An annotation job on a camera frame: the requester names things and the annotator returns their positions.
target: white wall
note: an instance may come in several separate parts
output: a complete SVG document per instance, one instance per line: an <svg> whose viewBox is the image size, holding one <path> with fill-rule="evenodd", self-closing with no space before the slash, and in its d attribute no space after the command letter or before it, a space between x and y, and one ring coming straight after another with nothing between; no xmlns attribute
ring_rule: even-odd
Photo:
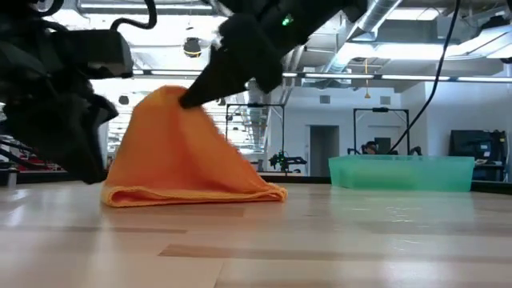
<svg viewBox="0 0 512 288"><path fill-rule="evenodd" d="M419 113L426 99L426 84L419 83L401 94L401 104L403 109L408 109L410 113L410 121ZM428 153L428 133L427 122L428 113L423 116L414 124L410 130L410 147L420 146L424 154Z"/></svg>
<svg viewBox="0 0 512 288"><path fill-rule="evenodd" d="M512 77L505 66L495 77ZM419 83L401 95L402 107L411 119L430 96L433 83ZM485 83L439 83L434 100L411 130L412 146L428 155L448 155L452 130L504 130L512 150L512 85Z"/></svg>
<svg viewBox="0 0 512 288"><path fill-rule="evenodd" d="M506 72L495 76L506 76ZM426 84L427 96L432 85ZM510 132L511 103L507 84L440 83L426 111L428 153L447 155L452 130Z"/></svg>
<svg viewBox="0 0 512 288"><path fill-rule="evenodd" d="M331 104L320 104L318 96L329 94ZM285 112L285 151L293 156L306 156L306 128L308 126L339 126L340 153L346 154L348 148L354 146L353 108L380 107L380 96L391 96L391 107L400 107L400 95L393 89L370 89L372 98L364 98L364 89L352 91L349 89L317 90L313 88L295 88ZM400 130L402 120L395 114L366 114L358 122L358 146L377 136L379 131L386 129ZM281 149L282 128L281 119L272 113L269 120L269 136L267 155L271 157Z"/></svg>

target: black stand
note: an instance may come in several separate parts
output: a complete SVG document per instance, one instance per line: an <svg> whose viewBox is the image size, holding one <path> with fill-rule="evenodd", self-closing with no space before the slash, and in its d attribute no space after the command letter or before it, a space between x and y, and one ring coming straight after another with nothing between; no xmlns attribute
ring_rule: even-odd
<svg viewBox="0 0 512 288"><path fill-rule="evenodd" d="M409 110L408 109L391 109L386 107L381 108L354 108L354 148L351 151L358 150L358 111L369 111L372 113L388 113L388 112L403 112L406 115L406 127L409 127ZM410 151L410 132L407 132L407 153Z"/></svg>
<svg viewBox="0 0 512 288"><path fill-rule="evenodd" d="M282 120L281 120L281 128L282 128L282 141L281 141L281 151L285 150L285 106L284 104L262 104L262 103L248 103L248 104L226 104L226 140L228 141L228 117L230 116L230 107L247 107L247 108L265 108L265 107L281 107L282 109Z"/></svg>

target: green led light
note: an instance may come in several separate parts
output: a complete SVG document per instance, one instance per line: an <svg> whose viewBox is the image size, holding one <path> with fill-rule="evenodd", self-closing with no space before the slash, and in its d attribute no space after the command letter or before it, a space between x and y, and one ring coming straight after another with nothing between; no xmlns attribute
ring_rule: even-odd
<svg viewBox="0 0 512 288"><path fill-rule="evenodd" d="M291 17L290 14L288 14L283 20L282 20L282 25L283 26L288 26L289 24L291 24L292 22L294 21L293 17Z"/></svg>

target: orange towel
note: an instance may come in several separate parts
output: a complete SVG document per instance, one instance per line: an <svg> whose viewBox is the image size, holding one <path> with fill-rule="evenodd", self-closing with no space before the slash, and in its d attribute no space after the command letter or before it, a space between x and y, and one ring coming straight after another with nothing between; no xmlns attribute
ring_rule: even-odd
<svg viewBox="0 0 512 288"><path fill-rule="evenodd" d="M134 109L102 189L108 206L284 201L218 132L203 108L184 110L186 91L164 86Z"/></svg>

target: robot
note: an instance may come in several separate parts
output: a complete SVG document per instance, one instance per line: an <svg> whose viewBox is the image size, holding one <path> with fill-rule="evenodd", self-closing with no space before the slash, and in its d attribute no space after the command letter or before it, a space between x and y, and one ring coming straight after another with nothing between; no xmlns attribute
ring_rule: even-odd
<svg viewBox="0 0 512 288"><path fill-rule="evenodd" d="M185 109L243 92L252 78L263 92L271 92L282 82L282 57L306 44L340 10L355 22L367 5L366 0L203 1L229 18L218 29L210 63L180 99ZM6 116L0 134L13 136L85 183L101 182L106 170L98 128L118 112L94 93L90 80L133 76L130 48L117 28L152 29L154 0L145 0L148 23L120 18L110 30L73 31L43 20L64 0L54 0L45 12L36 9L40 2L10 1L0 12L0 102Z"/></svg>
<svg viewBox="0 0 512 288"><path fill-rule="evenodd" d="M302 157L287 157L286 152L279 151L269 159L270 165L275 169L276 165L281 166L281 172L290 172L290 165L305 165L307 161ZM301 173L300 169L294 169L293 172Z"/></svg>

